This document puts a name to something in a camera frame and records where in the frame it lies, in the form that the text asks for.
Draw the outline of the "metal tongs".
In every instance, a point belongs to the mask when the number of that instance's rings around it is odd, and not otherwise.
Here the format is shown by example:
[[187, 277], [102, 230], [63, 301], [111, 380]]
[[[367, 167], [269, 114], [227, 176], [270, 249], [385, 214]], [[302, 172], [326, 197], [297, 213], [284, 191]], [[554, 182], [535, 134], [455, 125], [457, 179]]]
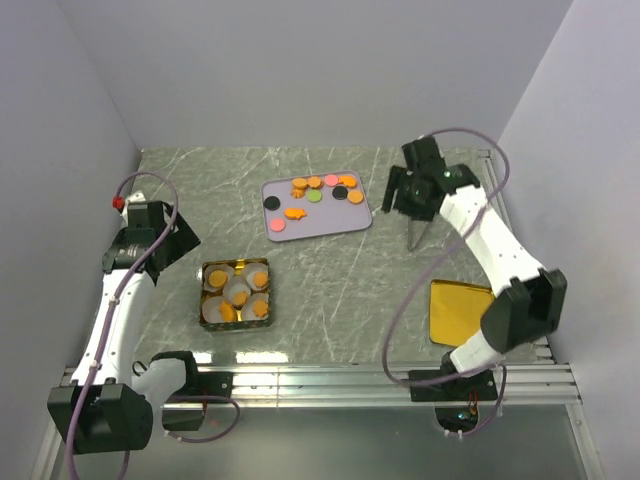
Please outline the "metal tongs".
[[407, 222], [407, 251], [414, 252], [423, 242], [427, 235], [431, 223], [429, 221], [418, 221], [411, 218]]

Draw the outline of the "green gold cookie tin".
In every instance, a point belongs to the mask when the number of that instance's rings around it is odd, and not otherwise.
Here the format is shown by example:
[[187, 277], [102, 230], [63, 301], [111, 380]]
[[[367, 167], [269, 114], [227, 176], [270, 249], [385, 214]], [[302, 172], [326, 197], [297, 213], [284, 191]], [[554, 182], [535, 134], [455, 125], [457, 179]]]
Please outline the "green gold cookie tin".
[[272, 325], [271, 271], [266, 258], [205, 262], [199, 280], [203, 329], [231, 332]]

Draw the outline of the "orange flower cookie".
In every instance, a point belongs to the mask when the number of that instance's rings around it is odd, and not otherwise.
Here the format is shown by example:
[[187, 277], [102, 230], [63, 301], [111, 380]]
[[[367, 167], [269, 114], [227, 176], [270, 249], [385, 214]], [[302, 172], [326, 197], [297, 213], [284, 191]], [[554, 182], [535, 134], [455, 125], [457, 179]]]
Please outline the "orange flower cookie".
[[263, 300], [257, 300], [252, 305], [252, 313], [257, 319], [262, 319], [269, 314], [269, 304]]

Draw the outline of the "gold tin lid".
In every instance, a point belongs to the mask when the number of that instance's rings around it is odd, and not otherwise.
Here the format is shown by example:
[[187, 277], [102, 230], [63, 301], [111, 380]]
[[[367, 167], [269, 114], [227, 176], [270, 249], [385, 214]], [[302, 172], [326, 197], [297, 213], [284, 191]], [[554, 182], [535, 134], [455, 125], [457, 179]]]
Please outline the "gold tin lid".
[[429, 299], [429, 339], [459, 347], [480, 328], [481, 317], [494, 300], [488, 287], [433, 280]]

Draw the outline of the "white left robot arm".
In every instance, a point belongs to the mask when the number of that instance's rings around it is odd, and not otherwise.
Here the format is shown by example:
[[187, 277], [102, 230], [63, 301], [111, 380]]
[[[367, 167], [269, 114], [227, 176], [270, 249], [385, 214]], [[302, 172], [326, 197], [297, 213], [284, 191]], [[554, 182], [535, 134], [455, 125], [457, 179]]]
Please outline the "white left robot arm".
[[163, 201], [116, 204], [125, 219], [102, 258], [102, 293], [89, 342], [67, 386], [53, 388], [47, 409], [70, 455], [143, 449], [169, 396], [193, 400], [201, 389], [189, 352], [165, 352], [169, 364], [134, 379], [142, 315], [160, 273], [200, 241]]

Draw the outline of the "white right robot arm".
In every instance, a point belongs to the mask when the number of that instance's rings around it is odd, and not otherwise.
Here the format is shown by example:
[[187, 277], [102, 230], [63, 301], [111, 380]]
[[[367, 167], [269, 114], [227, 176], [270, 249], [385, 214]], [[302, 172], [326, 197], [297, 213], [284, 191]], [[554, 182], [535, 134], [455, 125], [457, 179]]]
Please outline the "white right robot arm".
[[474, 375], [557, 330], [568, 283], [561, 270], [546, 269], [525, 250], [492, 207], [496, 194], [467, 165], [446, 164], [434, 136], [404, 144], [402, 153], [405, 164], [390, 170], [382, 211], [445, 220], [459, 235], [449, 251], [467, 247], [494, 295], [477, 331], [443, 358], [433, 381], [449, 398], [462, 399], [474, 389]]

